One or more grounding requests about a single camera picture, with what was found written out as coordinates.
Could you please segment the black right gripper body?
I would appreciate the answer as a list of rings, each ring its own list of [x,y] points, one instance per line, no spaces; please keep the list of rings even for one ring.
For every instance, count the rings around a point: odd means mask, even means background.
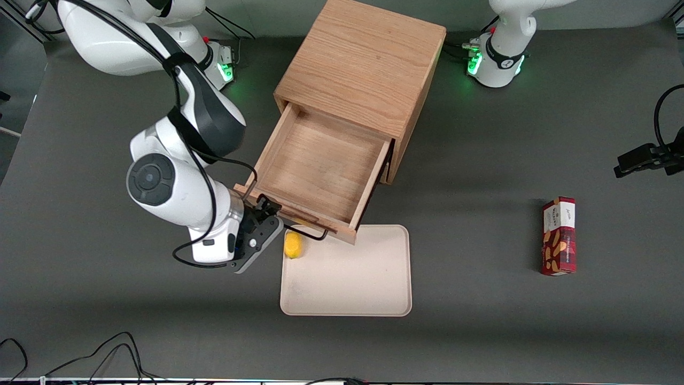
[[[253,225],[251,208],[245,208],[244,217],[239,225],[235,243],[235,258],[250,258],[261,252],[266,246],[267,220],[260,225]]]

